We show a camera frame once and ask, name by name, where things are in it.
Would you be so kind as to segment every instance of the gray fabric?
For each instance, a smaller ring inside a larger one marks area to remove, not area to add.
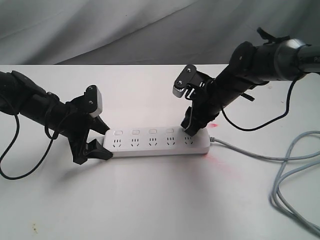
[[[0,0],[0,64],[223,64],[262,27],[320,44],[318,0]]]

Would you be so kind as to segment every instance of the white switch button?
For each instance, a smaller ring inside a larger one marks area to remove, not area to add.
[[[114,135],[122,135],[122,133],[123,133],[122,131],[115,131]]]
[[[133,135],[137,135],[137,134],[139,134],[140,133],[140,131],[139,130],[132,130],[132,132],[131,132]]]

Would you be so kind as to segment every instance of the gray cable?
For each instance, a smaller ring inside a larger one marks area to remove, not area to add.
[[[291,171],[286,172],[285,174],[283,174],[285,167],[288,163],[288,161],[293,161],[293,160],[305,160],[305,159],[310,159],[310,158],[314,158],[316,156],[320,155],[320,151],[313,153],[313,154],[309,154],[309,155],[305,155],[305,156],[296,156],[296,157],[290,157],[291,152],[294,148],[294,146],[296,145],[296,143],[308,136],[308,135],[312,135],[312,134],[320,134],[320,131],[307,131],[304,132],[302,134],[300,134],[299,136],[297,136],[292,143],[290,144],[287,153],[285,155],[285,157],[269,157],[269,156],[263,156],[263,155],[259,155],[259,154],[255,154],[243,149],[240,149],[236,146],[233,146],[225,141],[219,140],[217,138],[214,137],[210,137],[210,142],[216,142],[216,143],[220,143],[232,150],[235,150],[239,153],[245,154],[247,156],[253,157],[253,158],[257,158],[257,159],[262,159],[262,160],[270,160],[270,161],[282,161],[281,167],[274,179],[274,183],[273,183],[273,187],[272,187],[272,191],[271,191],[271,195],[270,195],[270,200],[272,203],[272,206],[274,208],[276,208],[279,212],[281,212],[282,214],[288,216],[289,218],[295,220],[297,223],[301,224],[303,227],[305,227],[308,231],[310,231],[311,233],[315,234],[316,236],[320,237],[320,226],[309,222],[308,220],[306,220],[300,213],[298,213],[289,203],[288,201],[284,198],[284,196],[282,195],[281,191],[280,191],[280,184],[281,182],[286,179],[287,177],[298,173],[300,171],[303,171],[305,169],[311,168],[315,165],[320,164],[320,159],[315,160],[313,162],[310,162],[308,164],[305,164],[301,167],[298,167],[296,169],[293,169]]]

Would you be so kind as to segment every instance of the black cable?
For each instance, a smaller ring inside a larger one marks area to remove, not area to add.
[[[49,145],[47,147],[47,149],[45,150],[42,158],[40,159],[40,161],[35,165],[35,167],[33,169],[31,169],[29,172],[23,174],[23,175],[20,175],[20,176],[15,176],[15,177],[11,177],[11,176],[8,176],[6,175],[3,171],[2,171],[2,168],[1,168],[1,162],[2,160],[4,159],[4,157],[6,156],[6,154],[9,152],[9,150],[11,149],[11,147],[14,145],[14,143],[16,142],[17,138],[18,138],[18,135],[19,135],[19,131],[20,131],[20,122],[19,122],[19,117],[18,117],[18,114],[16,113],[15,109],[13,108],[13,106],[10,104],[10,102],[3,96],[0,94],[0,98],[2,98],[6,104],[11,108],[11,110],[13,111],[13,115],[14,115],[14,118],[15,118],[15,122],[16,122],[16,130],[15,130],[15,134],[14,134],[14,137],[12,139],[12,141],[10,142],[9,146],[5,149],[5,151],[3,152],[3,154],[0,156],[0,175],[2,177],[4,177],[5,179],[8,179],[8,180],[18,180],[18,179],[23,179],[27,176],[29,176],[30,174],[32,174],[41,164],[42,162],[45,160],[46,156],[48,155],[49,153],[49,150],[52,146],[52,143],[54,142],[54,140],[56,139],[56,136],[58,136],[59,134],[59,128],[60,128],[60,125],[63,123],[63,121],[69,116],[69,114],[67,114],[62,120],[61,122],[59,123],[58,127],[56,128],[56,130],[54,131],[53,133],[53,136],[50,138],[50,142],[49,142]]]
[[[222,112],[225,120],[227,120],[227,122],[228,122],[229,124],[231,124],[233,127],[235,127],[235,128],[238,129],[238,130],[241,130],[241,131],[244,131],[244,132],[253,132],[253,131],[262,129],[263,127],[265,127],[265,126],[267,126],[267,125],[269,125],[269,124],[272,124],[273,122],[275,122],[275,121],[277,121],[277,120],[279,120],[279,119],[282,119],[282,118],[284,118],[285,116],[288,115],[289,109],[290,109],[291,93],[292,93],[292,90],[293,90],[296,82],[297,82],[299,79],[300,79],[300,77],[296,77],[296,78],[292,81],[292,83],[290,84],[290,87],[289,87],[289,90],[288,90],[288,93],[287,93],[287,96],[286,96],[286,102],[285,102],[286,107],[285,107],[285,112],[284,112],[284,114],[282,114],[282,115],[280,115],[280,116],[277,116],[276,118],[274,118],[274,119],[272,119],[272,120],[270,120],[270,121],[267,121],[266,123],[264,123],[264,124],[262,124],[262,125],[260,125],[260,126],[257,126],[257,127],[254,127],[254,128],[242,128],[242,127],[239,127],[239,126],[237,126],[236,124],[234,124],[234,123],[227,117],[227,115],[226,115],[226,113],[225,113],[225,110],[224,110],[224,108],[223,108],[223,106],[222,106],[222,104],[221,104],[220,96],[218,96],[219,101],[220,101],[221,112]]]

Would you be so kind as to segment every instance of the power outlet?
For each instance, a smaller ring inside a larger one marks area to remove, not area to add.
[[[180,126],[110,129],[103,146],[114,158],[206,154],[210,137],[205,128],[192,137]]]

